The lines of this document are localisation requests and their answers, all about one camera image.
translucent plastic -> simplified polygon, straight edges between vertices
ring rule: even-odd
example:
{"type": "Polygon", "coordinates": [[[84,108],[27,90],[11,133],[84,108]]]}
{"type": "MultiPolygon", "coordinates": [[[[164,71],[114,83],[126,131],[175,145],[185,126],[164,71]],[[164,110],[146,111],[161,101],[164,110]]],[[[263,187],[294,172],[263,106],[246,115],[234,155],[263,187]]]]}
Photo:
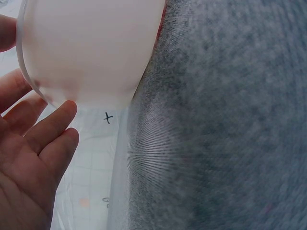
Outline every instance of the translucent plastic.
{"type": "Polygon", "coordinates": [[[24,0],[17,53],[27,81],[55,106],[120,109],[151,57],[165,0],[24,0]]]}

gray carpet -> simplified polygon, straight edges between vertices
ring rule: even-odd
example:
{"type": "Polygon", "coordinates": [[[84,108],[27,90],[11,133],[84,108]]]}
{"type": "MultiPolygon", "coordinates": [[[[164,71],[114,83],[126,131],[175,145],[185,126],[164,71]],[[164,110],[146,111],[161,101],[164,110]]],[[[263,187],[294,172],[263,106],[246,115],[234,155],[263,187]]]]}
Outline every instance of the gray carpet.
{"type": "Polygon", "coordinates": [[[170,0],[127,114],[110,230],[307,229],[306,0],[170,0]]]}

white surface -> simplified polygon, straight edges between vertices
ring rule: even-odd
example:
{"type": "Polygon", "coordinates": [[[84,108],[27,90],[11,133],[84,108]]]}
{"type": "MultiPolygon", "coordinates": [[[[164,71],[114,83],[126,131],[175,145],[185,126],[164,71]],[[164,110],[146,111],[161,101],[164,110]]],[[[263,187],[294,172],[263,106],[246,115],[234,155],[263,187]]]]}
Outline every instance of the white surface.
{"type": "MultiPolygon", "coordinates": [[[[0,14],[17,17],[20,4],[21,0],[9,0],[0,14]]],[[[0,53],[0,76],[17,67],[15,48],[0,53]]],[[[52,111],[48,106],[41,118],[52,111]]],[[[78,111],[71,126],[79,131],[80,144],[57,190],[52,230],[106,229],[108,209],[103,198],[110,193],[120,116],[119,111],[104,109],[78,111]],[[105,112],[114,116],[110,125],[105,112]]]]}
{"type": "Polygon", "coordinates": [[[151,57],[165,0],[24,3],[17,51],[37,92],[55,106],[73,100],[122,109],[130,103],[151,57]]]}

cup rim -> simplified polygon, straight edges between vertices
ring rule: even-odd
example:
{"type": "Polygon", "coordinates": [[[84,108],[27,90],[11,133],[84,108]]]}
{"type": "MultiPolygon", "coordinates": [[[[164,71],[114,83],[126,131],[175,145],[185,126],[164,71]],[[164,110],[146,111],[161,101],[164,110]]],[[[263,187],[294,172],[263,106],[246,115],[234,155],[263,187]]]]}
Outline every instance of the cup rim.
{"type": "Polygon", "coordinates": [[[28,0],[23,0],[20,6],[18,18],[17,18],[17,27],[16,27],[16,51],[17,58],[19,63],[19,68],[25,78],[25,80],[29,83],[32,89],[41,96],[46,102],[50,103],[46,97],[42,94],[36,84],[31,80],[28,71],[24,62],[24,52],[23,52],[23,34],[24,34],[24,15],[27,7],[28,0]]]}

